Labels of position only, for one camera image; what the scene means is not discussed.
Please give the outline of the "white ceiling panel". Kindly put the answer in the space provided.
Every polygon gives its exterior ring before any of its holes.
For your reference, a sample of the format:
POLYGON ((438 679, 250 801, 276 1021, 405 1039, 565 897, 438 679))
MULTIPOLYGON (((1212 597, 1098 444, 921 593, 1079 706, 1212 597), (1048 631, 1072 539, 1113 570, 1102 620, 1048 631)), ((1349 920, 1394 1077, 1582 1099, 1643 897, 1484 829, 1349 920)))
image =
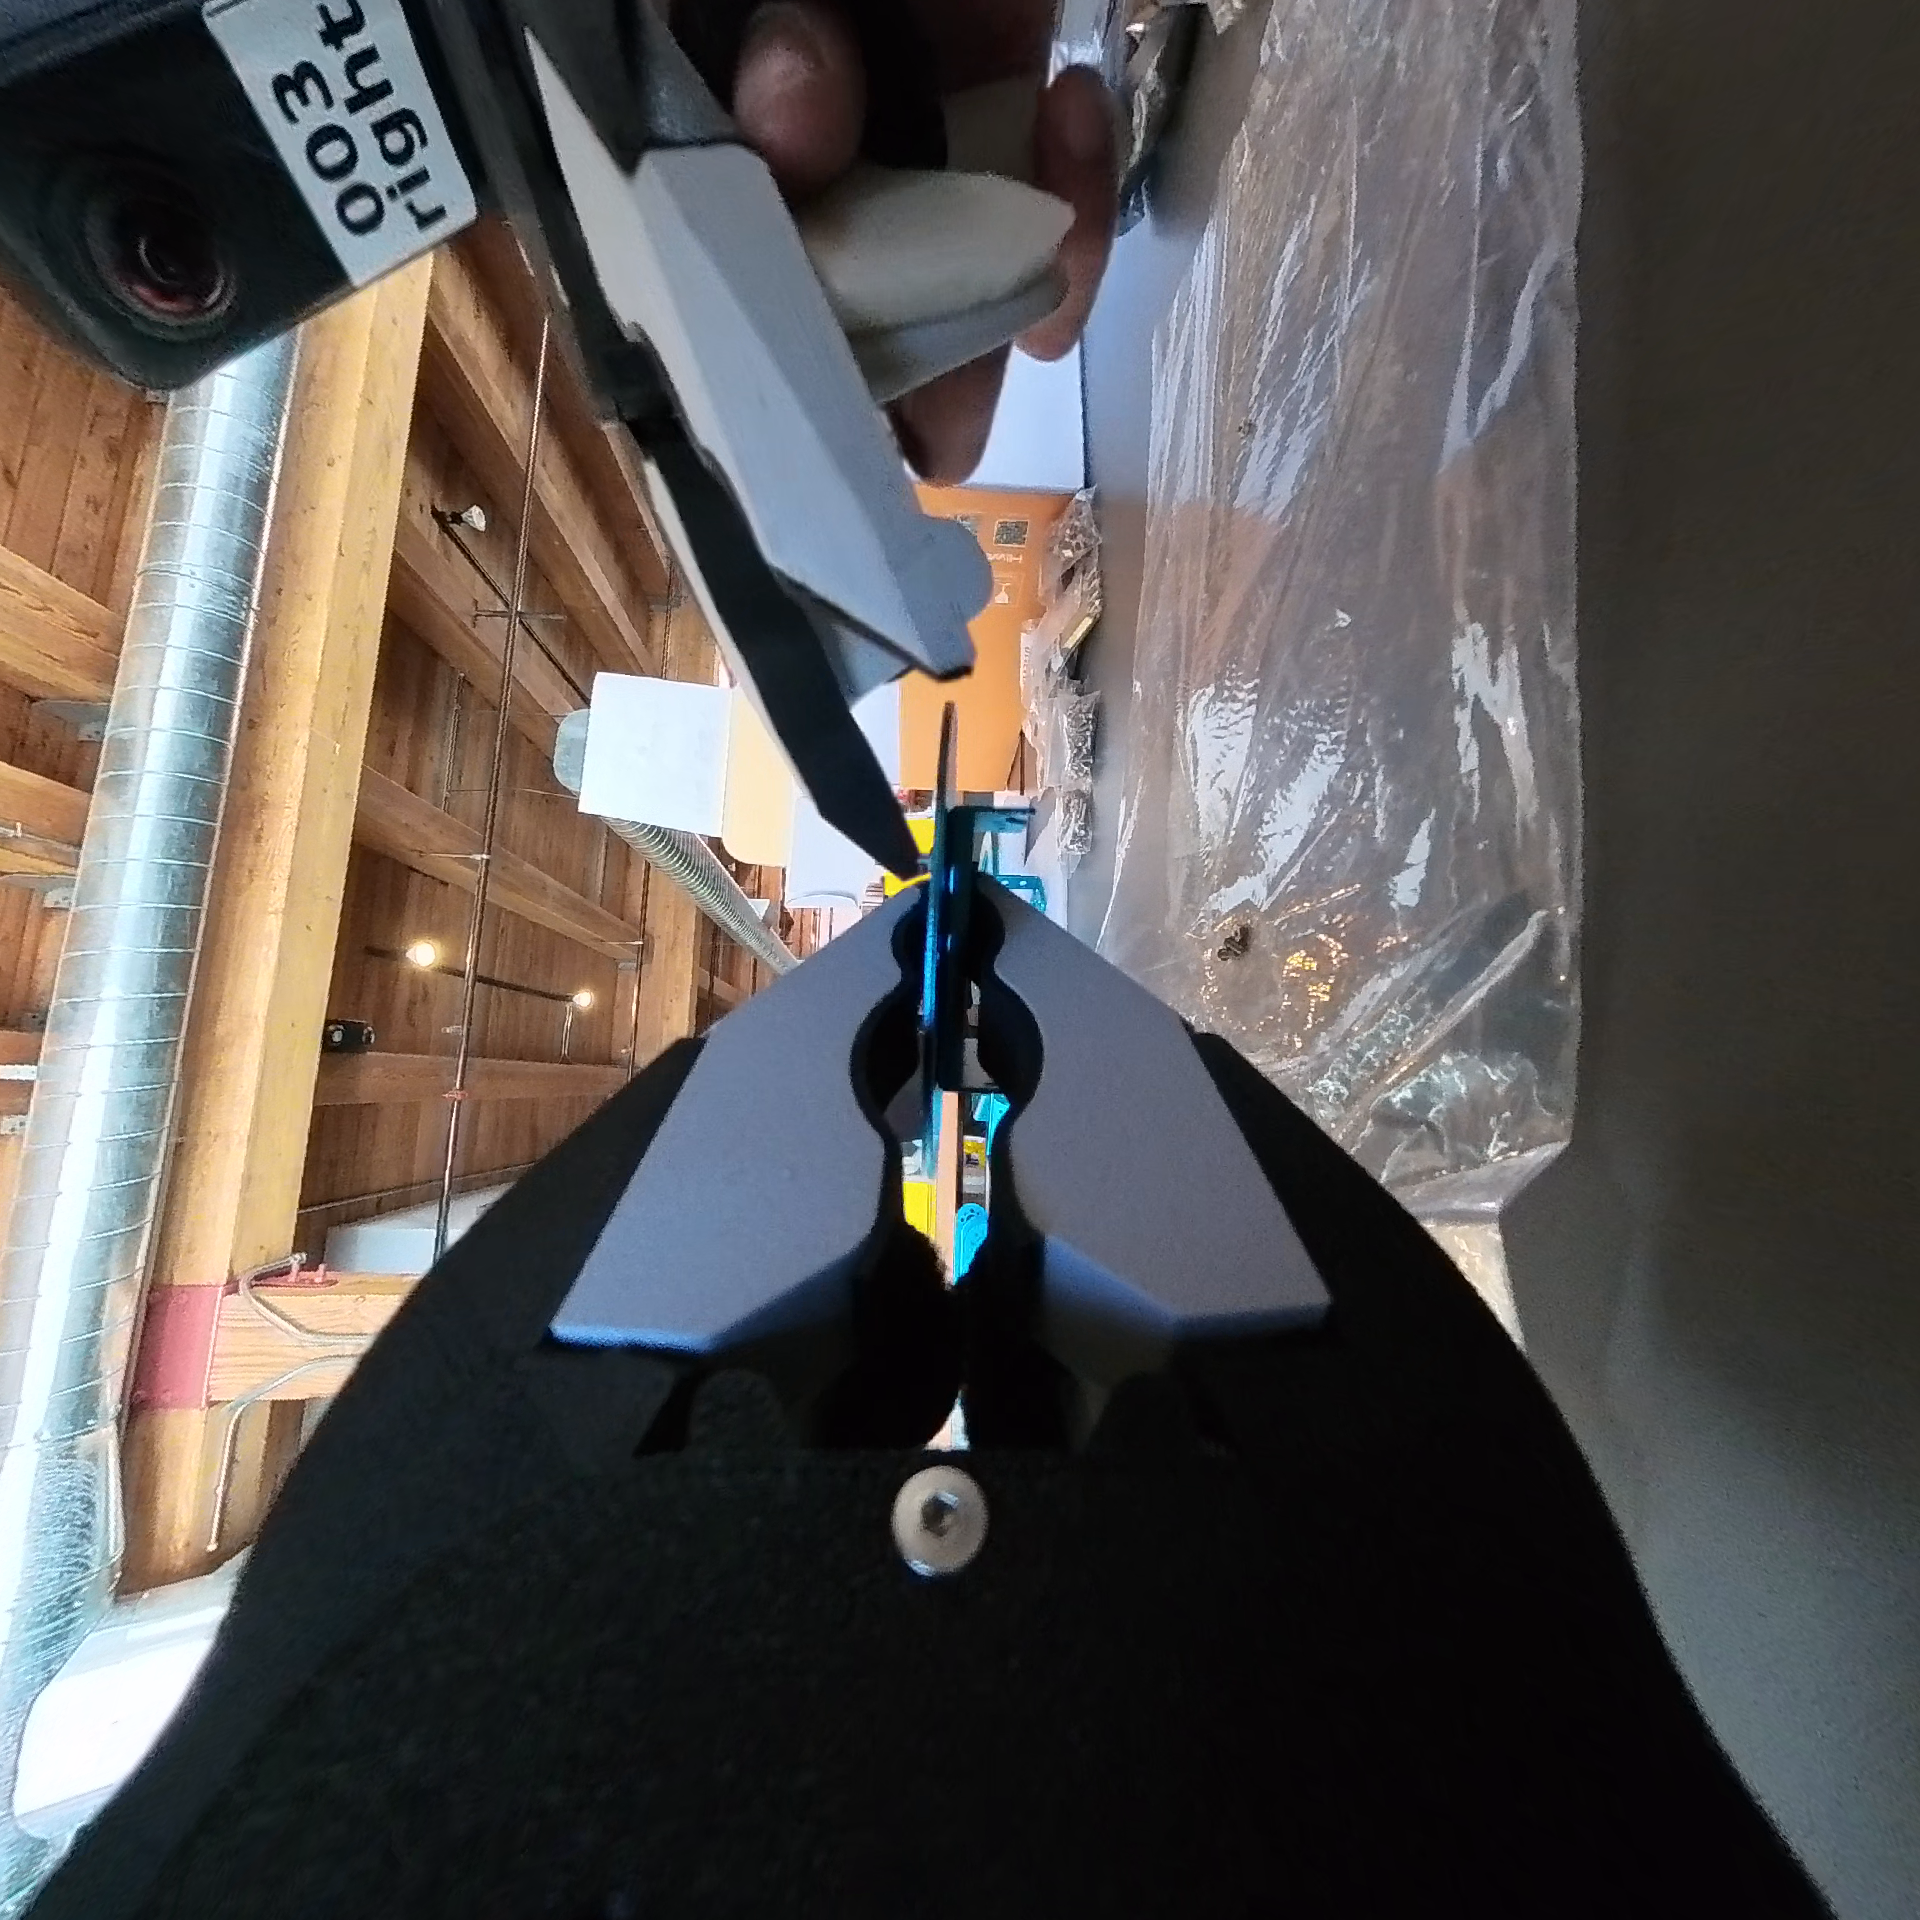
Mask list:
POLYGON ((742 864, 795 853, 799 777, 733 683, 598 674, 555 730, 555 777, 586 816, 691 830, 742 864))

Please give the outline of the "silver air duct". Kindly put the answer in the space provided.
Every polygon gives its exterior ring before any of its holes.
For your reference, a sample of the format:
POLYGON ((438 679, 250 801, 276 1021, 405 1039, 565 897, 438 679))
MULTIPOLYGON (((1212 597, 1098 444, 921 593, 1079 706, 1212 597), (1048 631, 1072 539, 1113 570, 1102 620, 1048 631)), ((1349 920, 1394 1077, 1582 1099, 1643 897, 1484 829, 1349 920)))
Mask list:
POLYGON ((5 1231, 5 1824, 126 1556, 133 1343, 296 374, 287 331, 162 420, 5 1231))

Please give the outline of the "small bag of metal parts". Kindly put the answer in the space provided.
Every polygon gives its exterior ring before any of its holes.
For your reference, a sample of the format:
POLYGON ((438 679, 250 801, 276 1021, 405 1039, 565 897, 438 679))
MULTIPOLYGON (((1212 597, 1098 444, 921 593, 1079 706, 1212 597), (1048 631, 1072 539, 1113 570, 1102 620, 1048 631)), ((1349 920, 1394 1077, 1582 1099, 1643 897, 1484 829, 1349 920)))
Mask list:
POLYGON ((1097 620, 1102 612, 1098 495, 1079 488, 1048 529, 1039 597, 1097 620))

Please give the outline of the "clear plastic bag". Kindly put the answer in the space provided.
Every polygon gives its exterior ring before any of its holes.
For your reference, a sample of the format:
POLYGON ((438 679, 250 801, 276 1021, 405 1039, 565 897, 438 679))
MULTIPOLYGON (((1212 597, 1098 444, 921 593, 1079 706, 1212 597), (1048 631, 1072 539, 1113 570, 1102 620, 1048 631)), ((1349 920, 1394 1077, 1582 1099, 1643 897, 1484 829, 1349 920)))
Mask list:
POLYGON ((1433 1222, 1573 1139, 1573 54, 1573 3, 1270 3, 1154 339, 1098 952, 1433 1222))

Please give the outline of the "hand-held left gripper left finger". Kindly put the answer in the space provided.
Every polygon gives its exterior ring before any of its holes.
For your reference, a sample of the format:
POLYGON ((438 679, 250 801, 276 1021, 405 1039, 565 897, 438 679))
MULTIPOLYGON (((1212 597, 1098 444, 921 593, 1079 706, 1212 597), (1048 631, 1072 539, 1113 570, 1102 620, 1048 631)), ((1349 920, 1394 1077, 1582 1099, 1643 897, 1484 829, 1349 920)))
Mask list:
POLYGON ((927 1118, 927 906, 879 906, 699 1043, 547 1332, 572 1349, 754 1353, 943 1338, 903 1216, 927 1118))

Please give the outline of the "flexible silver duct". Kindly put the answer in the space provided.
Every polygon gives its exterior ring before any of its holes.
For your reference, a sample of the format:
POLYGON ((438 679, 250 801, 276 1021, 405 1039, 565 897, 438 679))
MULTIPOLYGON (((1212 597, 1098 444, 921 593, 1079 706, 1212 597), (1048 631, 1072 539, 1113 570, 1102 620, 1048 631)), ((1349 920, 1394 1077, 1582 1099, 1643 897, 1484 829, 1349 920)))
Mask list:
POLYGON ((606 816, 606 829, 673 879, 736 949, 751 952, 767 973, 787 975, 799 958, 765 924, 747 891, 722 864, 715 848, 683 829, 654 829, 637 820, 606 816))

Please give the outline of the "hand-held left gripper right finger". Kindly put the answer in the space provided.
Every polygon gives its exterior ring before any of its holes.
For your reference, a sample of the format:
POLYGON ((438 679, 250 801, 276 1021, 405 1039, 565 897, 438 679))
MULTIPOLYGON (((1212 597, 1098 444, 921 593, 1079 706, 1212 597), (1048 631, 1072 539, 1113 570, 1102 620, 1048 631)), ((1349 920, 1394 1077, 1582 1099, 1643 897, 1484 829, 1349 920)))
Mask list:
POLYGON ((970 884, 970 975, 1032 1343, 1113 1391, 1185 1349, 1318 1332, 1329 1290, 1185 1024, 995 877, 970 884))

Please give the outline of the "blue round metal plate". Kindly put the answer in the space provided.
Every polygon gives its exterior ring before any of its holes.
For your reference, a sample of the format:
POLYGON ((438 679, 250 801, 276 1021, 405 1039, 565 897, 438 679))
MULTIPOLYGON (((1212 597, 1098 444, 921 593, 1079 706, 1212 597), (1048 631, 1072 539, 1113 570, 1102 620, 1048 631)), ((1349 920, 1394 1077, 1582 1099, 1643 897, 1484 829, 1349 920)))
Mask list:
POLYGON ((957 703, 943 703, 927 858, 917 1062, 927 1102, 966 1089, 970 891, 981 849, 1032 823, 1032 801, 964 801, 957 787, 957 703))

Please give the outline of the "orange box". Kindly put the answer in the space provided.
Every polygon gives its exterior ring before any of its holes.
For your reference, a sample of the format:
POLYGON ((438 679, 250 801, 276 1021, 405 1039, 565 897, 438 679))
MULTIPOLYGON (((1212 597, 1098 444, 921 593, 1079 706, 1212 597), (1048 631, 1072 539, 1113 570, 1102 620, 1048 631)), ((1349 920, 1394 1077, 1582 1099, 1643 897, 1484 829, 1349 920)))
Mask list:
POLYGON ((916 488, 917 508, 966 534, 989 567, 989 597, 970 617, 970 674, 928 679, 921 674, 898 683, 898 787, 928 791, 936 776, 936 732, 943 703, 957 703, 957 781, 964 791, 1003 791, 1015 753, 1037 746, 1037 706, 1019 699, 1019 634, 1032 622, 1061 631, 1079 612, 1042 609, 1039 567, 1050 523, 1068 493, 989 493, 989 488, 916 488))

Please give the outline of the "blue metal U bracket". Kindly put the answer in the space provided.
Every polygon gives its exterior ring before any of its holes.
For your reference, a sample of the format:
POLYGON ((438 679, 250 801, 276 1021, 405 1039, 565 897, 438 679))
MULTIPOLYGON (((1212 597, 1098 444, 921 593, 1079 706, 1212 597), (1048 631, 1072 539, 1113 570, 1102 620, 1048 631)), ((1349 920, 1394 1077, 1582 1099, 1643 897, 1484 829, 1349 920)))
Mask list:
POLYGON ((942 1092, 932 1109, 932 1242, 959 1281, 988 1235, 989 1141, 970 1092, 942 1092))

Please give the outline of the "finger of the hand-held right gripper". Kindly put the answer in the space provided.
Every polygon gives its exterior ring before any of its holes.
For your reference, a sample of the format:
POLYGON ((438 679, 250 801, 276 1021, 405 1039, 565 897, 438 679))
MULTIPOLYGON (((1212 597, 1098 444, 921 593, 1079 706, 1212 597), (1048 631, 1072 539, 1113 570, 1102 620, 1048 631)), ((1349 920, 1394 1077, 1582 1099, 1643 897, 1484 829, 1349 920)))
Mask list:
POLYGON ((644 435, 644 467, 688 581, 707 593, 707 622, 733 645, 733 670, 799 787, 822 823, 879 869, 921 874, 896 791, 831 670, 820 620, 761 556, 729 488, 681 427, 644 435))
POLYGON ((598 294, 657 364, 733 546, 855 644, 849 679, 964 677, 988 558, 921 514, 765 159, 673 45, 622 110, 583 54, 524 62, 598 294))

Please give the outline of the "person's right hand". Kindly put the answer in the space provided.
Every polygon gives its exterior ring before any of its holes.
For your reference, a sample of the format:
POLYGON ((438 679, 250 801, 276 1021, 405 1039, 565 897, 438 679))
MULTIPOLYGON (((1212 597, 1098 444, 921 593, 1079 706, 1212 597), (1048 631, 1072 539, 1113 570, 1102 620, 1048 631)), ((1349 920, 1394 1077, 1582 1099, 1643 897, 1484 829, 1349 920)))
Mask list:
MULTIPOLYGON (((1054 3, 898 3, 927 34, 936 96, 1039 79, 1054 3)), ((729 113, 795 205, 828 194, 860 154, 869 82, 841 3, 754 3, 733 62, 729 113)), ((1113 110, 1091 67, 1042 82, 1032 121, 1032 179, 1068 205, 1059 248, 1061 297, 1019 353, 1054 364, 1083 331, 1117 218, 1113 110)), ((1009 347, 981 354, 893 403, 896 444, 916 475, 957 488, 989 444, 1009 347)))

